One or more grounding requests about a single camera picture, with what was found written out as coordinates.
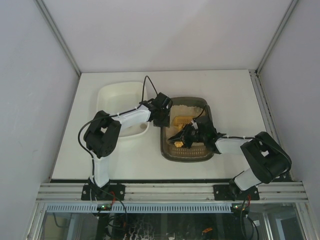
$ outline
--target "black mounting bracket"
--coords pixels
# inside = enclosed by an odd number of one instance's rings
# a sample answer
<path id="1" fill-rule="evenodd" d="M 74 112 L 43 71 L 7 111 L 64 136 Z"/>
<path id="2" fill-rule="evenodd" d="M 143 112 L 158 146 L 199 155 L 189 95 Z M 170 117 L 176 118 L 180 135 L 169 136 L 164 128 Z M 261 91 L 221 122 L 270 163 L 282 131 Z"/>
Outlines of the black mounting bracket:
<path id="1" fill-rule="evenodd" d="M 108 195 L 107 193 L 113 192 L 115 197 L 123 201 L 125 199 L 126 194 L 126 186 L 116 183 L 116 184 L 108 184 L 102 188 L 98 188 L 94 185 L 84 185 L 82 188 L 81 200 L 82 201 L 98 201 L 106 200 L 112 201 L 114 199 L 113 196 Z"/>
<path id="2" fill-rule="evenodd" d="M 234 201 L 234 200 L 241 200 L 243 201 L 246 196 L 250 194 L 251 200 L 260 200 L 258 188 L 253 186 L 246 191 L 238 194 L 236 197 L 231 195 L 231 191 L 229 188 L 229 184 L 217 184 L 213 185 L 213 194 L 215 201 Z"/>

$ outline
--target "yellow object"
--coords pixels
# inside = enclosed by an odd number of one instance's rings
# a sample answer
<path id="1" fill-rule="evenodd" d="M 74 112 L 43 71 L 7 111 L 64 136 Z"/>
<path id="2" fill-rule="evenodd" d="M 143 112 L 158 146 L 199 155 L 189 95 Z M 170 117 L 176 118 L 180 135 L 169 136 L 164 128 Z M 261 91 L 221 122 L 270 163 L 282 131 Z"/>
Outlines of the yellow object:
<path id="1" fill-rule="evenodd" d="M 173 119 L 173 126 L 178 128 L 178 132 L 180 132 L 185 125 L 189 124 L 195 116 L 176 116 Z"/>
<path id="2" fill-rule="evenodd" d="M 175 141 L 175 142 L 174 142 L 174 145 L 175 145 L 177 148 L 181 148 L 181 147 L 184 145 L 184 143 L 183 143 L 182 141 Z"/>

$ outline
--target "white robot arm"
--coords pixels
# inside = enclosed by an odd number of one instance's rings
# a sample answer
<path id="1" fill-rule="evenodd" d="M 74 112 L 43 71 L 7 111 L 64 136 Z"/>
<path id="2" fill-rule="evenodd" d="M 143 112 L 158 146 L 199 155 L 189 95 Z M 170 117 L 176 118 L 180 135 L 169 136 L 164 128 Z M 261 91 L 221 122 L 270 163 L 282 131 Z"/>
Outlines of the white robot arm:
<path id="1" fill-rule="evenodd" d="M 86 151 L 90 151 L 93 156 L 91 181 L 99 188 L 109 182 L 109 157 L 116 147 L 121 130 L 151 121 L 156 127 L 168 127 L 171 105 L 171 99 L 160 92 L 155 99 L 143 101 L 139 107 L 127 112 L 109 115 L 99 111 L 90 121 L 83 137 Z M 208 116 L 194 118 L 168 142 L 182 148 L 191 148 L 193 143 L 204 143 L 215 154 L 244 155 L 250 168 L 229 182 L 233 196 L 260 183 L 270 183 L 289 171 L 292 164 L 289 156 L 268 133 L 260 132 L 255 137 L 229 137 L 217 132 Z"/>

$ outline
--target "white bowl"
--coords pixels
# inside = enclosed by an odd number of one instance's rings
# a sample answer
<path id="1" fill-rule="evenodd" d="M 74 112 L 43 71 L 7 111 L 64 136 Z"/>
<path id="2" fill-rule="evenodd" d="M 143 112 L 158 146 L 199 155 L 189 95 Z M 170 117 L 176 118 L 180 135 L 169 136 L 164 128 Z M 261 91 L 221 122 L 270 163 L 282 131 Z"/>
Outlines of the white bowl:
<path id="1" fill-rule="evenodd" d="M 142 82 L 129 81 L 104 86 L 98 93 L 96 111 L 105 111 L 113 115 L 139 106 L 142 97 Z M 144 88 L 144 100 L 148 100 L 146 88 Z M 149 129 L 149 122 L 139 123 L 121 129 L 119 139 L 128 139 L 145 134 Z"/>

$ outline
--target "translucent brown container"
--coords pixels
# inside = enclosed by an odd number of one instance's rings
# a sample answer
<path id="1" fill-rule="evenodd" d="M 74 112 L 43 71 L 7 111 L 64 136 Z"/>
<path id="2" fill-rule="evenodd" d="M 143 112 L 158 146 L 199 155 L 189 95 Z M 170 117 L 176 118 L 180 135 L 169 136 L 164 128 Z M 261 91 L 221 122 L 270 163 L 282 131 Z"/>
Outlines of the translucent brown container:
<path id="1" fill-rule="evenodd" d="M 172 99 L 172 106 L 179 106 L 185 105 L 188 107 L 198 107 L 203 109 L 204 114 L 209 116 L 212 120 L 212 115 L 210 111 L 210 107 L 207 104 L 207 101 L 200 97 L 191 97 L 191 96 L 183 96 L 183 97 L 173 97 Z M 170 127 L 173 127 L 173 120 L 174 117 L 177 116 L 170 116 Z M 168 138 L 166 133 L 166 128 L 161 127 L 160 133 L 160 144 L 161 144 L 161 154 L 170 161 L 175 162 L 183 162 L 183 163 L 195 163 L 195 162 L 203 162 L 207 161 L 214 153 L 208 150 L 203 144 L 196 143 L 193 144 L 190 149 L 183 148 L 183 147 L 176 147 L 174 145 L 168 144 Z"/>

